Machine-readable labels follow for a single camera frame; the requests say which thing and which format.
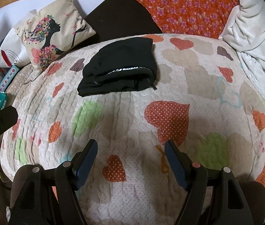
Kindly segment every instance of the floral hair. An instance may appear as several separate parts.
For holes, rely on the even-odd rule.
[[[31,32],[25,31],[25,41],[31,42],[42,42],[45,40],[46,36],[50,31],[50,21],[53,20],[52,15],[47,15],[42,20],[40,20],[35,27],[35,29]]]

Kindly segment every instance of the white bag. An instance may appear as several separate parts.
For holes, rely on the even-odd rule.
[[[37,12],[36,9],[30,11],[23,19],[16,23],[8,32],[0,45],[0,68],[9,68],[16,65],[22,68],[30,63],[26,49],[15,32],[15,27],[22,22],[27,21]]]

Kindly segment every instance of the floral pattern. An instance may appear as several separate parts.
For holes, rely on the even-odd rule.
[[[47,67],[51,62],[53,62],[59,55],[56,54],[58,52],[58,48],[55,45],[50,45],[45,47],[44,49],[31,49],[31,54],[33,56],[33,62],[40,67]]]
[[[163,33],[218,39],[239,0],[137,0]]]
[[[50,21],[53,19],[51,15],[47,15],[40,22],[33,31],[25,31],[25,41],[42,42],[50,32]]]

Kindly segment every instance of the decorative pillow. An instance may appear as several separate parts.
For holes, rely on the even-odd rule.
[[[61,54],[96,34],[72,0],[56,0],[21,23],[16,33],[36,70],[45,69]]]
[[[247,77],[265,99],[265,1],[240,0],[219,39],[237,51]]]
[[[217,39],[239,0],[137,0],[163,33]]]

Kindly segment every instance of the woman silhouette print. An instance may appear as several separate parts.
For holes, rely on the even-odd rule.
[[[71,47],[74,46],[75,36],[77,33],[87,29],[87,25],[78,29],[73,33],[73,41]],[[51,38],[54,33],[60,31],[60,24],[57,24],[51,15],[47,15],[37,24],[33,31],[25,31],[25,41],[28,43],[42,42],[45,44],[40,48],[32,48],[31,53],[34,57],[33,62],[39,64],[40,67],[47,67],[64,51],[58,49],[55,45],[51,44]]]

